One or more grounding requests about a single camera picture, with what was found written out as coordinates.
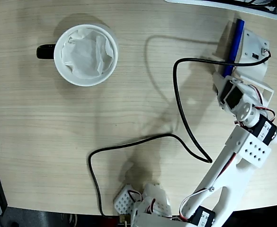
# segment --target wooden table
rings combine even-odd
[[[0,0],[0,178],[9,206],[99,214],[87,156],[97,148],[173,131],[190,141],[175,103],[173,63],[182,57],[223,57],[235,18],[270,41],[265,81],[276,91],[277,21],[225,9],[163,0]],[[76,87],[52,60],[36,58],[71,26],[103,23],[116,34],[120,53],[114,74],[95,87]],[[180,95],[189,124],[215,160],[233,117],[212,90],[213,66],[183,63]],[[238,209],[277,204],[277,145],[253,176]],[[140,189],[160,183],[176,214],[210,168],[174,139],[111,151],[93,158],[104,212],[125,183]],[[212,208],[218,194],[205,201]]]

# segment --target black cable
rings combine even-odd
[[[105,215],[104,212],[103,212],[102,203],[101,203],[101,193],[100,193],[100,190],[99,190],[97,179],[95,177],[95,174],[94,174],[94,171],[93,171],[93,168],[92,168],[91,159],[92,159],[93,155],[95,155],[97,153],[100,153],[102,151],[108,151],[108,150],[128,148],[128,147],[136,146],[136,145],[139,145],[139,144],[142,144],[142,143],[146,143],[146,142],[149,142],[149,141],[152,141],[152,140],[156,140],[156,139],[159,139],[159,138],[173,137],[173,138],[177,139],[181,143],[181,145],[187,150],[187,152],[190,155],[192,155],[193,157],[197,158],[200,161],[206,162],[206,163],[212,163],[213,162],[212,159],[210,158],[210,156],[203,150],[203,148],[199,145],[199,143],[195,139],[195,137],[194,137],[194,135],[193,135],[193,133],[192,133],[190,127],[189,127],[189,124],[188,124],[188,122],[186,120],[184,111],[182,109],[182,105],[181,105],[181,101],[180,101],[180,96],[179,96],[179,91],[178,91],[178,85],[177,85],[177,67],[178,67],[178,65],[180,63],[186,62],[186,61],[195,61],[195,62],[210,63],[210,64],[216,64],[216,65],[231,65],[231,66],[239,66],[239,67],[240,66],[256,66],[256,65],[260,65],[260,64],[266,62],[271,57],[270,51],[267,50],[267,52],[269,54],[268,57],[264,58],[261,61],[254,62],[254,63],[228,63],[228,62],[224,62],[224,61],[214,61],[214,60],[199,59],[199,58],[183,58],[183,59],[177,60],[175,62],[175,64],[174,64],[174,67],[173,67],[173,84],[174,84],[174,91],[175,91],[176,102],[177,102],[177,105],[178,105],[178,108],[179,108],[179,113],[180,113],[181,119],[182,119],[182,121],[183,121],[183,123],[185,125],[185,128],[186,128],[190,138],[192,139],[192,141],[195,144],[195,146],[199,149],[199,151],[205,156],[205,158],[202,158],[202,157],[196,155],[195,153],[193,153],[187,147],[185,142],[180,137],[178,137],[177,135],[171,134],[171,133],[156,135],[156,136],[149,137],[149,138],[146,138],[144,140],[137,141],[137,142],[127,143],[127,144],[118,145],[118,146],[112,146],[112,147],[108,147],[108,148],[101,148],[101,149],[93,151],[89,155],[89,157],[88,157],[88,166],[89,166],[89,170],[91,172],[92,178],[93,178],[93,182],[95,184],[95,188],[96,188],[96,192],[97,192],[97,197],[98,197],[98,207],[99,207],[100,214],[103,217],[105,217],[105,218],[111,218],[110,216]]]
[[[91,159],[92,159],[92,156],[97,154],[97,153],[100,153],[102,151],[108,151],[108,150],[116,150],[116,149],[122,149],[122,148],[128,148],[128,147],[132,147],[132,146],[136,146],[136,145],[139,145],[139,144],[142,144],[142,143],[146,143],[146,142],[149,142],[149,141],[152,141],[152,140],[156,140],[156,139],[159,139],[159,138],[163,138],[163,137],[173,137],[175,139],[177,139],[181,145],[187,150],[187,152],[192,155],[193,157],[197,158],[198,160],[200,161],[203,161],[203,162],[207,162],[207,163],[211,163],[209,162],[209,160],[207,159],[204,159],[196,154],[194,154],[190,148],[187,147],[187,145],[185,144],[185,142],[180,138],[178,137],[177,135],[174,135],[174,134],[171,134],[171,133],[166,133],[166,134],[161,134],[161,135],[156,135],[156,136],[153,136],[153,137],[149,137],[149,138],[146,138],[144,140],[140,140],[140,141],[137,141],[137,142],[133,142],[133,143],[127,143],[127,144],[123,144],[123,145],[118,145],[118,146],[112,146],[112,147],[108,147],[108,148],[101,148],[101,149],[98,149],[98,150],[95,150],[93,151],[89,157],[88,157],[88,166],[89,166],[89,170],[91,172],[91,175],[92,175],[92,178],[93,178],[93,181],[94,181],[94,184],[95,184],[95,188],[96,188],[96,191],[97,191],[97,197],[98,197],[98,207],[99,207],[99,212],[100,214],[105,217],[105,218],[111,218],[110,216],[107,216],[104,214],[103,212],[103,209],[102,209],[102,203],[101,203],[101,194],[100,194],[100,190],[99,190],[99,186],[98,186],[98,183],[97,183],[97,179],[95,177],[95,174],[94,174],[94,171],[93,171],[93,168],[92,168],[92,163],[91,163]]]
[[[174,84],[174,92],[175,92],[175,99],[176,103],[179,109],[179,114],[182,119],[182,122],[184,123],[184,126],[189,134],[189,137],[191,138],[192,142],[195,144],[197,149],[206,157],[209,163],[212,163],[212,159],[210,156],[205,152],[205,150],[199,145],[198,141],[195,139],[195,136],[193,135],[193,132],[191,131],[189,124],[186,120],[185,113],[183,111],[182,105],[181,105],[181,100],[180,100],[180,95],[179,95],[179,89],[178,89],[178,84],[177,84],[177,67],[180,63],[182,62],[187,62],[187,61],[196,61],[196,62],[203,62],[203,63],[210,63],[210,64],[216,64],[216,65],[231,65],[231,66],[256,66],[263,64],[266,62],[270,57],[271,53],[269,50],[268,52],[268,57],[262,59],[261,61],[253,62],[253,63],[229,63],[225,61],[214,61],[214,60],[207,60],[207,59],[200,59],[200,58],[183,58],[179,59],[175,62],[174,67],[173,67],[173,84]]]

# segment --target mug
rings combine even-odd
[[[70,67],[65,65],[62,61],[62,48],[65,42],[68,40],[69,36],[82,28],[92,28],[102,33],[104,36],[108,38],[111,42],[111,46],[113,48],[113,62],[108,70],[103,72],[100,76],[92,78],[92,79],[83,79],[76,77],[72,74],[72,70]],[[118,43],[117,38],[114,35],[113,31],[105,25],[101,24],[85,24],[85,25],[77,25],[69,28],[65,31],[57,40],[56,44],[44,44],[37,48],[36,56],[39,59],[54,59],[54,63],[59,74],[68,82],[82,87],[90,87],[93,85],[97,85],[111,76],[113,73],[118,60]]]

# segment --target label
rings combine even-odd
[[[266,138],[267,134],[269,133],[271,127],[272,125],[270,125],[269,122],[265,122],[257,138],[263,141]]]
[[[198,223],[198,227],[204,227],[206,226],[206,222],[208,221],[210,214],[203,211],[203,213],[201,214],[199,223]]]

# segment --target white tissue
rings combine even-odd
[[[73,32],[62,48],[63,63],[74,76],[93,79],[108,70],[114,54],[108,38],[91,28]]]

